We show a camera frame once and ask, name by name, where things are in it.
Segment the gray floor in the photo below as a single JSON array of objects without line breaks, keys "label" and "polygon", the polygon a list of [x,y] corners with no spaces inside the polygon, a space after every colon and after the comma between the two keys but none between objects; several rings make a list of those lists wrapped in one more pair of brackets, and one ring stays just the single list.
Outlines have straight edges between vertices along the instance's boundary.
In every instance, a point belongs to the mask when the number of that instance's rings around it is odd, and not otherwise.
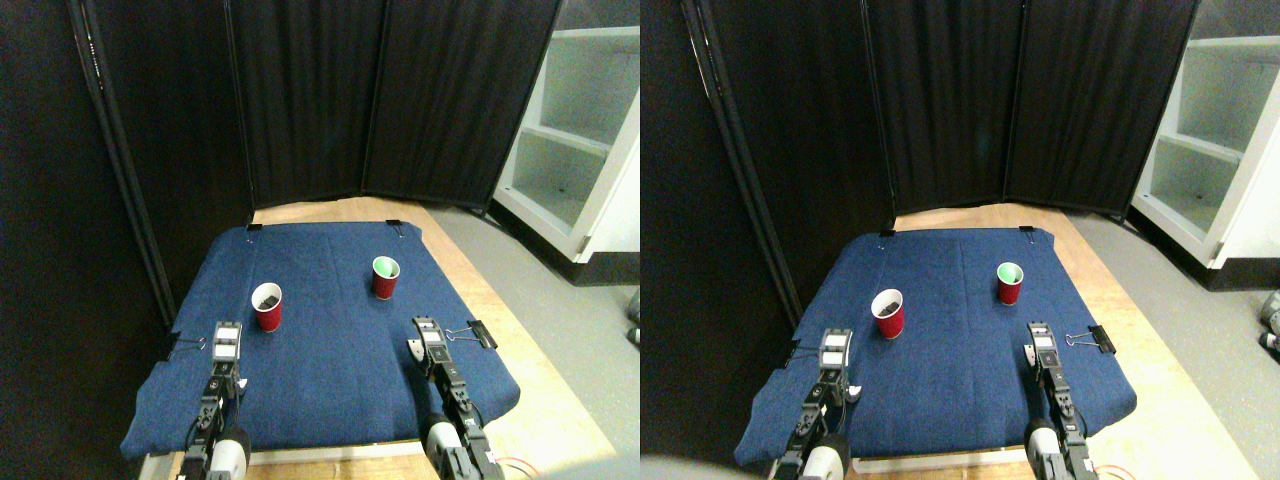
[{"label": "gray floor", "polygon": [[[1280,362],[1258,346],[1268,291],[1210,293],[1135,232],[1071,223],[1174,352],[1262,479],[1280,479]],[[1158,398],[1139,402],[1158,402]]]},{"label": "gray floor", "polygon": [[639,457],[640,351],[626,339],[634,325],[626,306],[639,287],[573,287],[494,223],[456,207],[424,206],[516,314],[618,454]]}]

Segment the black binder clip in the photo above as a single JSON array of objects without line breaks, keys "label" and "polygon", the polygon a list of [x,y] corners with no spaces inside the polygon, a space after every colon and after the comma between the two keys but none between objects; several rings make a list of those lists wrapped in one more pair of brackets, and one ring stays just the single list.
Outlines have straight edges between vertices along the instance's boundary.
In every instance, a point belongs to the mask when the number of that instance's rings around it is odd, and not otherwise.
[{"label": "black binder clip", "polygon": [[[1093,335],[1093,342],[1071,342],[1073,339]],[[1107,330],[1102,325],[1089,326],[1089,333],[1082,333],[1079,335],[1066,335],[1066,346],[1094,346],[1098,347],[1102,353],[1115,353],[1116,347],[1111,343],[1111,337],[1107,335]]]},{"label": "black binder clip", "polygon": [[253,237],[256,237],[256,232],[261,229],[262,224],[260,223],[251,223],[248,225],[244,225],[244,242],[253,243]]},{"label": "black binder clip", "polygon": [[1021,232],[1023,234],[1025,234],[1027,239],[1029,242],[1032,242],[1032,244],[1036,244],[1036,227],[1023,225],[1023,227],[1018,228],[1018,232]]},{"label": "black binder clip", "polygon": [[[179,342],[180,343],[200,343],[200,346],[191,346],[191,347],[183,347],[183,348],[174,349],[174,347],[177,347]],[[198,340],[188,340],[188,339],[182,338],[182,332],[172,332],[168,335],[165,335],[164,340],[161,340],[161,343],[160,343],[160,361],[166,362],[170,358],[173,358],[174,353],[177,353],[177,352],[186,352],[188,349],[205,349],[205,338],[201,337]]]},{"label": "black binder clip", "polygon": [[401,221],[399,220],[396,220],[396,219],[387,220],[387,224],[392,225],[392,228],[396,229],[396,234],[397,236],[399,236],[401,238],[404,238],[404,232],[401,230]]},{"label": "black binder clip", "polygon": [[[498,342],[493,339],[492,334],[489,334],[489,329],[484,326],[484,321],[480,321],[480,320],[468,320],[467,325],[470,325],[470,326],[467,326],[467,328],[465,328],[462,330],[444,330],[444,338],[448,338],[449,342],[453,342],[453,340],[475,340],[475,342],[480,342],[480,347],[484,347],[484,348],[498,348]],[[471,330],[471,333],[475,334],[475,338],[471,338],[471,337],[453,337],[453,334],[463,333],[463,332],[467,332],[467,330]]]},{"label": "black binder clip", "polygon": [[879,250],[884,250],[884,239],[890,238],[890,237],[893,237],[895,233],[897,233],[897,232],[895,232],[893,229],[881,230],[881,241],[879,241],[879,244],[877,244],[876,247],[879,248]]}]

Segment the blue tablecloth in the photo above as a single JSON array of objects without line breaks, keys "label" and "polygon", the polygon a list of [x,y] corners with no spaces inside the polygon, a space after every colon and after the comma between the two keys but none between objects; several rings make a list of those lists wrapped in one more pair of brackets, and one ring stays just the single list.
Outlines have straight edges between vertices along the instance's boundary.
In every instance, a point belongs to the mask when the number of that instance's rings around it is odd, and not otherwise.
[{"label": "blue tablecloth", "polygon": [[[236,228],[210,247],[173,330],[212,337],[218,321],[244,323],[239,365],[248,390],[239,422],[253,449],[412,439],[419,419],[439,411],[404,343],[417,338],[411,319],[434,316],[458,330],[474,316],[422,246],[422,232],[411,224],[401,232],[387,223]],[[379,255],[401,264],[388,301],[370,293]],[[283,291],[283,323],[273,333],[257,326],[248,301],[264,282]],[[125,458],[184,449],[211,351],[175,352],[151,370],[120,444]],[[451,342],[449,351],[484,420],[516,406],[520,388],[495,351],[477,342]]]},{"label": "blue tablecloth", "polygon": [[[1018,305],[996,298],[996,268],[1025,273]],[[906,328],[887,340],[870,315],[877,292],[902,292]],[[863,236],[845,247],[796,330],[817,347],[828,328],[854,330],[849,379],[863,397],[845,434],[854,457],[943,453],[1019,445],[1032,415],[1047,415],[1028,381],[1028,323],[1048,323],[1088,435],[1125,417],[1137,396],[1111,353],[1068,347],[1093,316],[1044,230],[952,229]],[[1124,339],[1119,348],[1123,348]],[[806,351],[797,351],[797,355]],[[818,378],[817,358],[773,371],[755,396],[735,456],[746,465],[781,457]]]}]

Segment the red cup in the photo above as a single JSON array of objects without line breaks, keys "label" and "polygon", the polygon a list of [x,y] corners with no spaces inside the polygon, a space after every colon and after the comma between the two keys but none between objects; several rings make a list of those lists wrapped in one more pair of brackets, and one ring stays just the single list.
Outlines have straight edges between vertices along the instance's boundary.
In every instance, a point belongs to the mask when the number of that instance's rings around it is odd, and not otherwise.
[{"label": "red cup", "polygon": [[380,300],[390,300],[398,279],[399,264],[396,260],[388,256],[374,259],[374,296]]},{"label": "red cup", "polygon": [[257,326],[262,332],[271,333],[280,328],[280,311],[284,308],[284,292],[280,291],[280,285],[274,283],[257,285],[248,301],[253,306]]},{"label": "red cup", "polygon": [[879,326],[881,335],[895,339],[902,334],[906,319],[902,316],[902,292],[887,289],[872,300],[872,315],[876,316],[876,326]]},{"label": "red cup", "polygon": [[996,279],[1000,280],[1000,287],[996,287],[1000,302],[1005,305],[1018,303],[1018,293],[1023,291],[1023,268],[1011,261],[1000,264],[996,268]]}]

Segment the shelf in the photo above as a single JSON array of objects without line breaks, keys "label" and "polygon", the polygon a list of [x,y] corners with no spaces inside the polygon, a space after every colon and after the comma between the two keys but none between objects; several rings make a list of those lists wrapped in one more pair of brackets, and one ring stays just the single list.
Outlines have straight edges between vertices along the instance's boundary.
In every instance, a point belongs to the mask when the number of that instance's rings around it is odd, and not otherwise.
[{"label": "shelf", "polygon": [[1161,133],[1160,138],[1235,165],[1239,165],[1240,157],[1244,156],[1240,151],[1180,133]]},{"label": "shelf", "polygon": [[1187,52],[1249,63],[1280,63],[1280,36],[1192,40],[1187,42]]},{"label": "shelf", "polygon": [[609,145],[579,134],[559,131],[556,128],[545,125],[524,125],[520,128],[520,132],[535,134],[541,138],[561,143],[567,147],[573,147],[595,156],[602,156],[602,157],[609,156],[609,148],[611,148]]},{"label": "shelf", "polygon": [[[1184,204],[1184,205],[1180,205],[1183,207],[1185,207],[1185,204],[1189,204],[1189,202],[1179,202],[1179,200],[1176,200],[1176,198],[1174,200],[1174,202],[1175,204]],[[1197,216],[1199,219],[1199,221],[1192,220],[1192,219],[1187,218],[1187,215],[1184,215],[1183,211],[1180,211],[1178,209],[1174,209],[1172,206],[1169,206],[1169,204],[1165,204],[1164,201],[1161,201],[1160,198],[1157,198],[1156,196],[1152,196],[1149,193],[1144,193],[1140,198],[1137,198],[1134,201],[1134,206],[1138,206],[1138,204],[1146,204],[1147,206],[1151,207],[1151,210],[1155,210],[1155,214],[1151,212],[1151,211],[1143,211],[1143,214],[1146,214],[1147,216],[1149,216],[1149,218],[1164,218],[1164,219],[1167,219],[1174,225],[1176,225],[1179,229],[1181,229],[1181,230],[1187,232],[1187,234],[1192,236],[1192,238],[1196,238],[1196,241],[1201,241],[1201,242],[1204,241],[1204,237],[1207,236],[1204,232],[1208,230],[1208,228],[1207,227],[1206,228],[1201,228],[1199,225],[1197,225],[1197,223],[1203,223],[1204,221],[1204,215],[1203,214],[1192,212],[1192,215]],[[1212,218],[1210,218],[1208,225],[1212,225],[1212,223],[1213,223]]]},{"label": "shelf", "polygon": [[552,41],[622,52],[640,52],[640,27],[579,28],[552,32]]},{"label": "shelf", "polygon": [[577,216],[582,212],[582,207],[586,205],[586,198],[564,193],[563,191],[553,187],[526,184],[518,187],[512,186],[509,187],[509,191],[517,191],[532,205],[536,205],[538,209],[550,212],[557,220],[559,220],[559,223],[553,223],[556,228],[563,230],[566,234],[573,229],[572,225],[577,223]]}]

